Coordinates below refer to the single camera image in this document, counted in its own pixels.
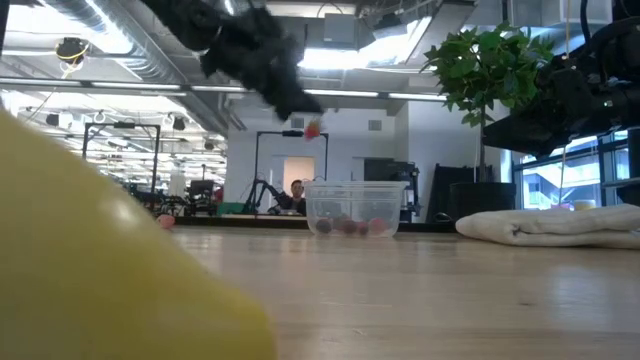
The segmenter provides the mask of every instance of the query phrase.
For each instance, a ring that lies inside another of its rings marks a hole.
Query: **wall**
[[[382,131],[368,131],[369,120],[382,120]],[[272,118],[242,119],[250,131],[231,131],[228,138],[227,176],[225,201],[244,202],[253,181],[256,131],[290,130]],[[327,180],[349,181],[358,161],[354,159],[378,157],[393,158],[395,118],[388,117],[385,110],[342,109],[327,111],[323,116],[323,131],[329,134],[329,156]],[[324,137],[306,141],[302,138],[283,138],[281,135],[262,135],[258,156],[258,173],[275,187],[286,187],[278,175],[284,172],[284,160],[288,156],[315,158],[316,176],[324,175]],[[266,210],[268,197],[263,199],[261,210]]]
[[[491,113],[496,119],[503,117],[503,114],[506,114],[506,109],[498,107]],[[477,164],[479,129],[462,125],[463,116],[464,113],[455,108],[453,112],[449,112],[442,103],[409,102],[396,118],[396,129],[404,129],[404,124],[408,128],[406,146],[401,146],[404,133],[396,133],[396,159],[403,161],[406,152],[408,161],[414,162],[420,169],[420,203],[425,208],[429,205],[436,164],[455,167],[473,167]],[[503,174],[510,176],[510,158],[506,159],[507,154],[507,151],[486,148],[485,159],[488,165],[494,166],[496,179],[499,181],[503,179]],[[502,166],[503,162],[509,163],[509,169]],[[426,210],[416,221],[425,219]]]

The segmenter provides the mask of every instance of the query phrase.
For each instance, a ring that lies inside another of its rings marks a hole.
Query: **wooden table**
[[[175,236],[263,302],[282,359],[640,358],[640,252],[457,235],[179,228]]]

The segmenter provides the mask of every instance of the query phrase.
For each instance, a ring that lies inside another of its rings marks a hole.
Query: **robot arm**
[[[535,156],[573,139],[640,126],[640,17],[616,21],[591,37],[582,0],[585,45],[556,56],[537,77],[538,96],[489,125],[485,145]]]
[[[260,194],[258,195],[258,185],[262,185],[262,189],[260,190]],[[273,198],[278,203],[280,207],[286,207],[286,201],[289,200],[289,196],[284,192],[279,192],[276,188],[271,186],[265,180],[256,179],[253,181],[253,185],[251,187],[251,192],[249,193],[249,198],[244,204],[242,209],[243,214],[257,214],[258,208],[260,207],[260,200],[262,200],[262,196],[265,191],[269,191]]]
[[[297,79],[304,49],[266,8],[232,16],[205,0],[141,0],[187,48],[202,52],[201,69],[216,71],[260,93],[282,121],[293,112],[322,113]]]

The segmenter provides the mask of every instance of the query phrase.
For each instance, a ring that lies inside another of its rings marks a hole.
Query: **potted plant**
[[[553,42],[531,38],[518,28],[503,23],[492,31],[477,28],[449,34],[440,48],[433,46],[424,55],[423,70],[433,69],[440,79],[444,106],[466,112],[462,124],[480,127],[484,134],[487,122],[495,121],[488,110],[496,103],[509,109],[528,104],[537,93],[538,69],[553,57]],[[455,184],[451,188],[455,219],[480,211],[508,210],[515,207],[515,185],[487,183],[485,148],[481,143],[480,169],[475,184]]]

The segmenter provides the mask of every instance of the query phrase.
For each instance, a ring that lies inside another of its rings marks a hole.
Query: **folded cloth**
[[[471,238],[516,246],[640,249],[640,207],[485,212],[458,220],[456,229]]]

